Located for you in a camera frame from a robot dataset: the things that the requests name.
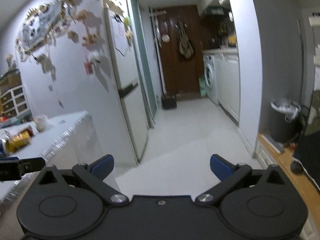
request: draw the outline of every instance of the red object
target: red object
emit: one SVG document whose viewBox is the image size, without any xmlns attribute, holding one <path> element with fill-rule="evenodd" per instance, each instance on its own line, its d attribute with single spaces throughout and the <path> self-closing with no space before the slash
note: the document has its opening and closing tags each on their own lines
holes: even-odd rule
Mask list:
<svg viewBox="0 0 320 240">
<path fill-rule="evenodd" d="M 91 75 L 93 74 L 93 67 L 92 67 L 92 63 L 91 62 L 85 62 L 84 63 L 84 68 L 85 68 L 85 72 L 87 73 L 87 75 Z"/>
</svg>

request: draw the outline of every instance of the silver tablecloth trim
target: silver tablecloth trim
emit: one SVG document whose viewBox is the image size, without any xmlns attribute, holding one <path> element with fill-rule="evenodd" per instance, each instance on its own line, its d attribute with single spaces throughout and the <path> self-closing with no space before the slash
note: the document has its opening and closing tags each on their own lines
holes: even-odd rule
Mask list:
<svg viewBox="0 0 320 240">
<path fill-rule="evenodd" d="M 73 132 L 75 132 L 77 127 L 87 119 L 92 119 L 89 113 L 87 113 L 77 122 L 75 122 L 72 126 L 70 126 L 49 147 L 47 147 L 39 155 L 39 157 L 42 157 L 45 160 L 46 164 L 48 164 L 52 160 L 52 158 L 61 150 L 61 148 L 64 147 L 70 141 L 70 136 Z M 10 209 L 10 206 L 12 205 L 12 203 L 16 201 L 19 194 L 21 194 L 24 191 L 24 189 L 29 186 L 28 184 L 35 178 L 35 176 L 38 173 L 39 172 L 28 173 L 24 175 L 21 180 L 16 180 L 14 182 L 14 186 L 7 193 L 5 199 L 0 202 L 0 221 L 1 221 L 2 214 L 4 214 L 7 210 Z"/>
</svg>

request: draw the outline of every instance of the green plastic bag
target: green plastic bag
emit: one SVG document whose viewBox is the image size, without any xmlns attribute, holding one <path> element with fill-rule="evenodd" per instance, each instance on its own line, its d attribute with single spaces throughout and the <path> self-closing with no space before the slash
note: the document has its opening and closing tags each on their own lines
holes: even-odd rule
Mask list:
<svg viewBox="0 0 320 240">
<path fill-rule="evenodd" d="M 199 78 L 200 95 L 202 97 L 205 97 L 207 95 L 207 90 L 205 89 L 205 86 L 205 77 L 203 75 L 201 78 Z"/>
</svg>

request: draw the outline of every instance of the washing machine door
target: washing machine door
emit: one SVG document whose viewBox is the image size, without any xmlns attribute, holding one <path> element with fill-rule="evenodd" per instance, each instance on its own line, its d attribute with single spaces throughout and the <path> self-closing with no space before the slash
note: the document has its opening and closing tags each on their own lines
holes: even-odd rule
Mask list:
<svg viewBox="0 0 320 240">
<path fill-rule="evenodd" d="M 207 84 L 207 88 L 212 89 L 214 86 L 213 80 L 213 69 L 210 63 L 206 63 L 204 69 L 205 82 Z"/>
</svg>

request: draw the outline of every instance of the blue gripper pad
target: blue gripper pad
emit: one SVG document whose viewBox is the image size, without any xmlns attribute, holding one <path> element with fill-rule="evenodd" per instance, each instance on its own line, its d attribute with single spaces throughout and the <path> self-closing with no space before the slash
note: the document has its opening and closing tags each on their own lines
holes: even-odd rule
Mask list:
<svg viewBox="0 0 320 240">
<path fill-rule="evenodd" d="M 233 175 L 234 165 L 229 166 L 226 162 L 221 160 L 222 158 L 218 158 L 218 155 L 211 156 L 210 159 L 210 168 L 211 171 L 220 179 L 220 181 L 225 180 L 229 176 Z"/>
<path fill-rule="evenodd" d="M 106 155 L 89 166 L 91 174 L 97 178 L 104 180 L 115 166 L 115 160 L 112 155 Z"/>
</svg>

